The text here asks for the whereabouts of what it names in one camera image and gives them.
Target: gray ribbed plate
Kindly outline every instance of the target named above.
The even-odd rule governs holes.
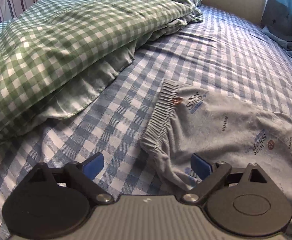
[[[11,240],[22,239],[24,238],[17,236],[11,238]],[[179,203],[174,196],[123,195],[115,204],[97,207],[81,228],[56,240],[131,239],[239,240],[244,238],[220,231],[207,221],[200,208]],[[288,238],[279,234],[268,239]]]

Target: bed sheet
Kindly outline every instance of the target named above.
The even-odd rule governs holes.
[[[105,167],[94,181],[114,197],[167,193],[139,146],[164,78],[292,115],[292,59],[259,27],[215,8],[201,9],[203,23],[137,50],[135,61],[84,111],[49,120],[0,146],[0,239],[9,236],[2,205],[38,162],[61,167],[102,152]]]

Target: round black disc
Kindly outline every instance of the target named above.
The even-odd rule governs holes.
[[[74,231],[87,217],[88,200],[78,191],[36,182],[13,192],[2,215],[12,234],[51,239]]]
[[[208,199],[206,210],[218,226],[247,237],[273,235],[286,228],[292,217],[286,197],[258,182],[218,190]]]

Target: white logo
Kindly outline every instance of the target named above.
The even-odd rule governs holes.
[[[148,203],[148,201],[151,201],[151,198],[145,198],[145,199],[143,199],[143,201],[145,202],[145,203]]]

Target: metal screw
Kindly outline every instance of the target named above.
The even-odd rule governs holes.
[[[96,200],[102,203],[107,203],[109,201],[111,201],[113,199],[113,197],[109,194],[99,194],[96,196]]]
[[[185,194],[183,200],[189,203],[196,202],[199,199],[198,195],[195,194]]]

